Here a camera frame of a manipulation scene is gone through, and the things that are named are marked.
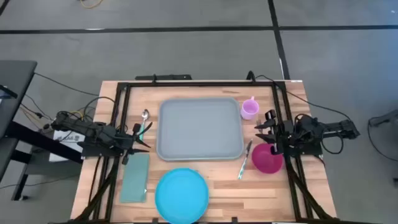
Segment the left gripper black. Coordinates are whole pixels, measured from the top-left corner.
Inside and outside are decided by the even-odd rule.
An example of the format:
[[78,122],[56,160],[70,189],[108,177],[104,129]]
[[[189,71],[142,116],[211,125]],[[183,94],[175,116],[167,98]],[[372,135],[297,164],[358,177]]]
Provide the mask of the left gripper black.
[[[153,122],[150,122],[141,132],[140,134],[144,134],[146,131],[148,131]],[[141,144],[145,147],[151,148],[148,144],[146,144],[144,141],[139,139],[139,131],[141,129],[141,124],[136,123],[133,128],[132,128],[132,134],[124,133],[123,129],[121,126],[118,126],[116,128],[116,143],[115,143],[115,154],[116,155],[122,155],[124,151],[128,151],[131,154],[137,153],[137,152],[148,152],[147,150],[143,149],[134,149],[133,144],[136,142],[138,144]]]

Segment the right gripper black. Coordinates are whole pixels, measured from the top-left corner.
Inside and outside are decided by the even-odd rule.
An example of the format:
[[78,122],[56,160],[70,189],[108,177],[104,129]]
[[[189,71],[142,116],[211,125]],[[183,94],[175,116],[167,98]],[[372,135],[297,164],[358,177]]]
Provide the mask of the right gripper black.
[[269,128],[267,134],[256,134],[257,137],[264,140],[266,143],[279,144],[288,142],[293,134],[293,123],[291,120],[283,120],[278,122],[275,110],[269,110],[265,113],[266,122],[255,126],[255,129]]

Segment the silver spoon with mint handle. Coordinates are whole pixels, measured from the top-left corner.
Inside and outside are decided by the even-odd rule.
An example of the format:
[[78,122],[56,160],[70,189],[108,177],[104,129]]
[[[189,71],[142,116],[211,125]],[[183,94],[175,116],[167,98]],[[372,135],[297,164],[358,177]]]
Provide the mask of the silver spoon with mint handle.
[[141,124],[141,129],[139,131],[139,139],[142,141],[143,140],[143,135],[144,135],[143,131],[144,131],[145,127],[146,127],[146,121],[150,117],[149,110],[145,109],[142,112],[141,116],[142,116],[142,124]]

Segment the pink plastic mug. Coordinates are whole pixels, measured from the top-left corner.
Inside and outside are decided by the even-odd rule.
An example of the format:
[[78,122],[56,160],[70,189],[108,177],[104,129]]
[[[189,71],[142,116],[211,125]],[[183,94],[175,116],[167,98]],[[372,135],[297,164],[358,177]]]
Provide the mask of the pink plastic mug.
[[245,100],[241,107],[241,117],[245,120],[252,120],[259,112],[259,104],[252,96],[250,99]]

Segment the magenta plastic bowl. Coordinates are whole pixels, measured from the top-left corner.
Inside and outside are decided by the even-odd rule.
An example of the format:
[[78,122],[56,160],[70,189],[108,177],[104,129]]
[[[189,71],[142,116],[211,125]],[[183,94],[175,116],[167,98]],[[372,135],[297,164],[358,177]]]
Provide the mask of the magenta plastic bowl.
[[265,174],[274,174],[281,170],[284,163],[282,154],[273,155],[271,153],[273,145],[258,144],[252,151],[252,162],[257,170]]

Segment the teal cloth napkin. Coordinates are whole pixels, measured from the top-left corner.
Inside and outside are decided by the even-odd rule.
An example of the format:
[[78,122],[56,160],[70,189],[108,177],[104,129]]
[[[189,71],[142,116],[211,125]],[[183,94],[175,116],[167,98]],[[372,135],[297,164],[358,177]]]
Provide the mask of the teal cloth napkin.
[[124,167],[121,187],[121,203],[141,203],[146,201],[147,178],[149,173],[148,154],[134,154]]

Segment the blue round plastic plate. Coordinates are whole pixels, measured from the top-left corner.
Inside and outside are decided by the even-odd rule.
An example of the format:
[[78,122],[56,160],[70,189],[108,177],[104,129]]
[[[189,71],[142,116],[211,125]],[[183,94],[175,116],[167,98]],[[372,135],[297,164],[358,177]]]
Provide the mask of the blue round plastic plate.
[[192,224],[206,212],[209,188],[204,178],[189,168],[165,173],[155,189],[155,207],[171,224]]

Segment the grey rectangular plastic tray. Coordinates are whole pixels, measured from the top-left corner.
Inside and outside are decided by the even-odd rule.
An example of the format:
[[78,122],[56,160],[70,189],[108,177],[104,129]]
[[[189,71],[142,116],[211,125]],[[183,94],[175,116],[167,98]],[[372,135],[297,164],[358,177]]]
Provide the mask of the grey rectangular plastic tray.
[[160,104],[156,153],[162,160],[233,160],[243,150],[239,103],[234,98],[175,98]]

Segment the black flat bar device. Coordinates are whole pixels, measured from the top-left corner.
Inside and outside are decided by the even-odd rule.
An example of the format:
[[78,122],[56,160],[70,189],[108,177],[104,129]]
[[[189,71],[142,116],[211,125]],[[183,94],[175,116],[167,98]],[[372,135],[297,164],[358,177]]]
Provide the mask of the black flat bar device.
[[135,80],[137,81],[156,81],[156,80],[192,80],[192,76],[189,74],[170,74],[170,75],[148,75],[148,76],[136,76]]

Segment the white paper label sheet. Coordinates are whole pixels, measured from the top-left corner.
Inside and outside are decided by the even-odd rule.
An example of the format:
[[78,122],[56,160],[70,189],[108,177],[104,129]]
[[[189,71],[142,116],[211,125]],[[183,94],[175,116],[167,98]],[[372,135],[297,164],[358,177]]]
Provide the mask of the white paper label sheet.
[[[65,146],[68,146],[75,151],[82,153],[83,148],[78,145],[78,142],[85,140],[84,135],[72,131],[54,131],[53,140],[59,141]],[[66,158],[50,153],[50,162],[63,162],[67,161]]]

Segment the black floor stand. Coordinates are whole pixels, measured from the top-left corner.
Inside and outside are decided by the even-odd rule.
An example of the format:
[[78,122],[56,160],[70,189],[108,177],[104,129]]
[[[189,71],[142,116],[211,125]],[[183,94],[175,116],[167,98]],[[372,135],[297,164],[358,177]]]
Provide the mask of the black floor stand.
[[398,110],[392,110],[384,115],[369,119],[370,127],[377,127],[384,123],[391,123],[394,126],[398,126]]

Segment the black desk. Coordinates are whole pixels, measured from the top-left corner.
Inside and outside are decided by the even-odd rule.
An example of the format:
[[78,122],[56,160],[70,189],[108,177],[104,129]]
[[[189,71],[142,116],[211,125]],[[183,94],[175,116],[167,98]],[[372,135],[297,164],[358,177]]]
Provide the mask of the black desk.
[[31,60],[0,60],[0,85],[18,94],[17,98],[0,100],[0,181],[11,160],[25,164],[31,161],[31,153],[16,149],[20,141],[78,164],[83,163],[80,152],[14,121],[36,66],[37,62]]

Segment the dark device on desk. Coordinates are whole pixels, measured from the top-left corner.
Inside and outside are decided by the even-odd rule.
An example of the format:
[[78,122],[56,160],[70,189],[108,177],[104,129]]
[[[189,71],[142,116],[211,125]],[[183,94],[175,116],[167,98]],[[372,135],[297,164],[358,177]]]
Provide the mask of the dark device on desk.
[[17,98],[18,94],[8,89],[8,87],[0,85],[0,100]]

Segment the black aluminium table frame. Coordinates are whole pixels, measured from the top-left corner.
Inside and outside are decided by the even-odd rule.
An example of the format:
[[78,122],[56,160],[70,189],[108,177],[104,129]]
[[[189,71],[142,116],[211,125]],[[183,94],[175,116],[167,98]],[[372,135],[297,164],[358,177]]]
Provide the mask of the black aluminium table frame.
[[159,106],[171,98],[202,98],[230,96],[243,102],[254,96],[261,111],[280,110],[283,118],[309,114],[310,107],[304,85],[300,81],[286,81],[272,88],[271,82],[260,80],[241,82],[178,81],[174,86],[166,82],[151,84],[134,81],[129,93],[121,93],[121,101],[127,103],[127,125],[132,127],[140,121],[144,109],[150,111],[154,125],[145,134],[150,148],[147,197],[143,203],[121,203],[120,191],[124,169],[118,169],[116,185],[107,190],[99,206],[99,218],[108,218],[111,223],[148,223],[159,217],[155,207],[155,188],[160,178],[169,170],[188,167],[198,171],[209,188],[209,205],[199,219],[200,224],[259,222],[292,222],[296,217],[315,217],[308,200],[300,191],[292,194],[287,172],[282,169],[275,174],[258,171],[250,158],[247,159],[242,179],[238,179],[244,156],[231,161],[165,162],[155,152]]

